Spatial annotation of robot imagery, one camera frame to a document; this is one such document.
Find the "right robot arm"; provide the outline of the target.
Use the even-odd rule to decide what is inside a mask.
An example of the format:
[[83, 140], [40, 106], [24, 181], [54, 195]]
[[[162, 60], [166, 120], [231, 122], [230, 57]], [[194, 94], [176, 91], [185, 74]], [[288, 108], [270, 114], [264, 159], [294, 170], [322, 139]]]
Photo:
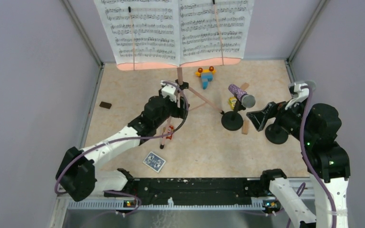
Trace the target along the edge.
[[259, 183], [266, 196], [276, 196], [297, 228], [348, 227], [346, 191], [350, 162], [346, 151], [335, 141], [341, 127], [338, 111], [323, 103], [270, 102], [260, 111], [248, 112], [257, 131], [264, 131], [274, 144], [289, 136], [300, 141], [303, 161], [314, 186], [316, 212], [308, 210], [288, 186], [281, 169], [266, 170]]

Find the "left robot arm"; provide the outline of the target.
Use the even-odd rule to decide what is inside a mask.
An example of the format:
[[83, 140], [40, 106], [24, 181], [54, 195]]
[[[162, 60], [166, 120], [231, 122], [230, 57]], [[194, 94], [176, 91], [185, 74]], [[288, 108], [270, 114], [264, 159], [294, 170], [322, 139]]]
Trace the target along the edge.
[[92, 146], [69, 148], [62, 159], [55, 179], [55, 193], [64, 189], [74, 201], [87, 198], [100, 182], [96, 173], [102, 165], [123, 152], [155, 139], [157, 129], [169, 118], [186, 119], [189, 104], [184, 96], [172, 100], [170, 96], [152, 96], [144, 110], [119, 132]]

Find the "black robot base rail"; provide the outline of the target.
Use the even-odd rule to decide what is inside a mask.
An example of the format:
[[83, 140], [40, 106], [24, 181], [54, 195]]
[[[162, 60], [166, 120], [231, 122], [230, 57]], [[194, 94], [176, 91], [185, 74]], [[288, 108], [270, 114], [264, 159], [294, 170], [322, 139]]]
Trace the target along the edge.
[[143, 205], [225, 206], [250, 205], [253, 198], [272, 195], [269, 182], [286, 178], [281, 169], [263, 171], [260, 178], [134, 178], [125, 169], [122, 193], [141, 199]]

